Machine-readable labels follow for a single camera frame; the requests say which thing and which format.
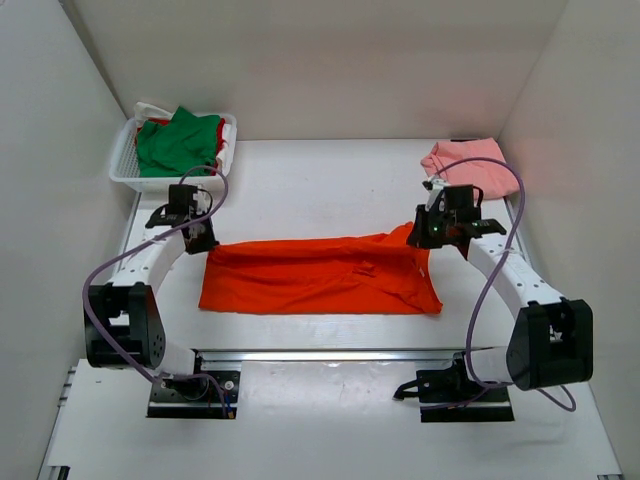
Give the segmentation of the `orange t shirt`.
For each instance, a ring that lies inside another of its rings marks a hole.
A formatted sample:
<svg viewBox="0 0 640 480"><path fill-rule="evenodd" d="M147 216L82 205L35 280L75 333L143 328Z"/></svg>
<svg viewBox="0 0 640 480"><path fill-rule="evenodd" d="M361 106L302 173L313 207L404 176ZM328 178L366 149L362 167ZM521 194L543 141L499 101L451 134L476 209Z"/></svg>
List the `orange t shirt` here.
<svg viewBox="0 0 640 480"><path fill-rule="evenodd" d="M443 305L429 253L406 243L412 227L218 246L206 259L199 307L255 315L437 315Z"/></svg>

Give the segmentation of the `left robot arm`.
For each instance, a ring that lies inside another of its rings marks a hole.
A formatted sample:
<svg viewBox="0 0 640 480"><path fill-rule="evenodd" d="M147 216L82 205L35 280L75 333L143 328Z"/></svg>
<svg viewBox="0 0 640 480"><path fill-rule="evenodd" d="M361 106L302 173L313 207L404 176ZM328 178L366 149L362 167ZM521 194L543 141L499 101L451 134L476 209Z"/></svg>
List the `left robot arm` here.
<svg viewBox="0 0 640 480"><path fill-rule="evenodd" d="M85 289L85 345L92 367L129 366L151 381L167 374L188 398L206 392L209 373L196 364L194 350L168 339L156 295L181 256L208 253L219 244L213 210L209 192L195 185L171 185L167 203L145 224L143 243L116 261L120 268L105 284Z"/></svg>

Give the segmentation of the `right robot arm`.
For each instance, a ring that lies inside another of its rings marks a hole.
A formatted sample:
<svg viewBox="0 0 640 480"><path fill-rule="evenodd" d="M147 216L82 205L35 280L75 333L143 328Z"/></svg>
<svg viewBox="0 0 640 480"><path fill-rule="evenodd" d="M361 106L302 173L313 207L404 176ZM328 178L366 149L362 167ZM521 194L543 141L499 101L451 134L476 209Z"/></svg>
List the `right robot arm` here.
<svg viewBox="0 0 640 480"><path fill-rule="evenodd" d="M476 350L466 335L462 364L448 376L449 391L471 400L483 388L514 385L522 391L582 383L593 375L593 312L546 283L511 248L515 232L482 215L483 192L472 185L427 180L429 196L416 208L409 246L456 248L483 274L482 297L495 291L514 318L504 347Z"/></svg>

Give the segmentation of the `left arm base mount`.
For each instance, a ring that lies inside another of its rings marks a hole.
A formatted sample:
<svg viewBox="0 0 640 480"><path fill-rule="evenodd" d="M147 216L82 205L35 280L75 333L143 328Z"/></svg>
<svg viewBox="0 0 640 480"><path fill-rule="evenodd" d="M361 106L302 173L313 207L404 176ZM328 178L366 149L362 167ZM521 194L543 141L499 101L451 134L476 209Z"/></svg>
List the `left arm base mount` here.
<svg viewBox="0 0 640 480"><path fill-rule="evenodd" d="M164 380L151 387L147 414L152 419L235 420L241 390L240 360L212 352L196 354L198 378Z"/></svg>

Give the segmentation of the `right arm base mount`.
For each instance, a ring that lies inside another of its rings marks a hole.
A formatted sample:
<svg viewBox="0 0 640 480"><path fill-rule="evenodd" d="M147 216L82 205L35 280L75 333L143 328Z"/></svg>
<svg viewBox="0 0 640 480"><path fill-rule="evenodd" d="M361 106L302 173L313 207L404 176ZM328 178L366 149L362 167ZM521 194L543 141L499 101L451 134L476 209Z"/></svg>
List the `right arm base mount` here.
<svg viewBox="0 0 640 480"><path fill-rule="evenodd" d="M412 380L396 389L393 399L417 400L423 424L515 420L507 388L486 389L470 380L462 353L447 360L429 359Z"/></svg>

